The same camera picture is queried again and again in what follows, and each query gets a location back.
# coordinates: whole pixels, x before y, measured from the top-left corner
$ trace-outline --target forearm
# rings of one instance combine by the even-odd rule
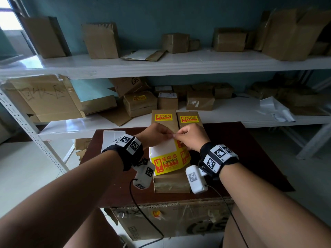
[[[0,247],[63,247],[122,170],[106,151],[41,188],[0,219]]]
[[[331,247],[331,231],[317,217],[240,163],[220,179],[267,247]]]

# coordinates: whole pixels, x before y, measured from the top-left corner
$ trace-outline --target glass window pane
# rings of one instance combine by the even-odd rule
[[[0,27],[2,30],[22,29],[22,26],[13,12],[0,12]]]
[[[0,8],[11,8],[7,0],[0,0]]]

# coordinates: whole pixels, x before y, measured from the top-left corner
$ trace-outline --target black cable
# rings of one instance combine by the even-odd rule
[[[222,197],[222,195],[221,195],[221,194],[220,194],[220,193],[219,193],[214,187],[212,187],[212,186],[210,186],[210,185],[208,185],[208,184],[205,184],[205,186],[208,186],[208,187],[212,188],[212,189],[213,189],[214,191],[216,191],[216,193],[217,193],[217,194],[223,199],[223,201],[224,201],[224,203],[226,204],[226,207],[228,208],[228,210],[229,210],[229,212],[230,212],[230,214],[231,214],[231,216],[232,216],[234,222],[235,222],[236,225],[237,225],[238,231],[240,232],[240,235],[241,235],[241,237],[243,238],[243,241],[245,242],[246,247],[249,248],[248,245],[247,245],[247,243],[246,243],[246,240],[245,240],[243,234],[241,233],[241,230],[240,230],[240,228],[239,228],[239,226],[238,226],[238,224],[237,224],[237,221],[236,221],[236,219],[234,218],[234,216],[233,216],[233,214],[232,214],[232,211],[230,210],[230,207],[229,207],[228,204],[226,203],[225,199]]]
[[[147,244],[144,244],[144,245],[142,245],[142,246],[140,246],[139,248],[142,248],[142,247],[145,247],[145,246],[147,246],[147,245],[150,245],[150,244],[153,244],[153,243],[156,243],[156,242],[158,242],[158,241],[160,241],[160,240],[162,240],[163,238],[164,238],[164,235],[163,235],[163,233],[148,219],[148,217],[145,215],[145,213],[143,213],[143,211],[139,208],[139,206],[137,205],[137,203],[136,203],[136,201],[134,200],[134,198],[133,198],[133,196],[132,196],[132,192],[131,192],[131,184],[132,184],[132,182],[133,181],[135,181],[135,180],[137,180],[137,179],[132,179],[131,181],[130,181],[130,185],[129,185],[129,190],[130,190],[130,196],[131,196],[131,199],[132,199],[132,201],[134,202],[134,204],[135,204],[135,206],[138,208],[138,210],[140,211],[140,213],[146,218],[146,220],[155,228],[155,230],[157,230],[161,235],[162,235],[162,238],[159,238],[158,240],[155,240],[155,241],[152,241],[152,242],[150,242],[150,243],[147,243]]]

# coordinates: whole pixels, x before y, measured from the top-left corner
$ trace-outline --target white paper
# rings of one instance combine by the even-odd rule
[[[116,139],[125,135],[125,131],[104,131],[101,152],[112,144]]]
[[[177,98],[177,93],[170,93],[170,92],[160,92],[159,97],[164,98]]]
[[[273,96],[260,100],[260,109],[257,112],[264,115],[271,114],[278,122],[295,122],[289,108],[285,107]]]
[[[126,55],[123,59],[146,60],[150,55],[154,54],[157,49],[140,49],[131,55]]]
[[[156,86],[155,91],[171,91],[171,86]]]

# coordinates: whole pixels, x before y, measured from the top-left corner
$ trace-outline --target white plastic device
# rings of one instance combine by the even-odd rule
[[[205,181],[205,176],[207,175],[207,173],[205,173],[196,165],[191,165],[190,167],[187,167],[185,172],[187,175],[188,182],[190,183],[191,190],[194,194],[208,191],[208,186],[206,186]]]
[[[140,190],[147,189],[151,185],[155,171],[155,165],[150,161],[147,161],[147,164],[132,166],[132,168],[137,172],[136,176],[134,177],[137,180],[133,181],[134,187]]]

